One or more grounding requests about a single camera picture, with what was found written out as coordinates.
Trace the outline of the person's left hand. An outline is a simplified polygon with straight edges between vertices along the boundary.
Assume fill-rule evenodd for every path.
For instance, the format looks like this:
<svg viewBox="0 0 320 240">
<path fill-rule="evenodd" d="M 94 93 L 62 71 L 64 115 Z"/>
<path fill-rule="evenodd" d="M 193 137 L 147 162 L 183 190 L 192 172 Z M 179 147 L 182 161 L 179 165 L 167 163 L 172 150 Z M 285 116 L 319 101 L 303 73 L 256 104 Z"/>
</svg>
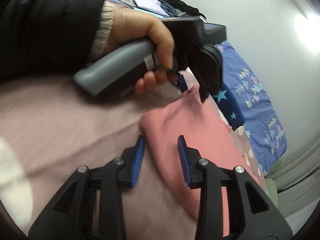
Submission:
<svg viewBox="0 0 320 240">
<path fill-rule="evenodd" d="M 177 74 L 167 74 L 165 71 L 165 69 L 173 67 L 175 42 L 171 32 L 159 18 L 131 9 L 115 9 L 111 33 L 103 55 L 114 51 L 127 42 L 146 36 L 151 38 L 156 45 L 157 57 L 164 68 L 147 72 L 142 78 L 138 79 L 135 84 L 135 93 L 137 94 L 151 91 L 167 81 L 178 80 Z"/>
</svg>

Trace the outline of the black jacket left forearm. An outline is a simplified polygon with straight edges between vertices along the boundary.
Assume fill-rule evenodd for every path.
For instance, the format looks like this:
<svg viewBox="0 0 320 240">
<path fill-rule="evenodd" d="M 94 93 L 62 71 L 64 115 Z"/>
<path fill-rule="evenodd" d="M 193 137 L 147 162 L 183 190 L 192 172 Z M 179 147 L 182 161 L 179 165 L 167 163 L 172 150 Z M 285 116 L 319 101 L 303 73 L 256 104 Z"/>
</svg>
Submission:
<svg viewBox="0 0 320 240">
<path fill-rule="evenodd" d="M 107 0 L 1 0 L 1 82 L 72 75 L 98 61 L 115 14 Z"/>
</svg>

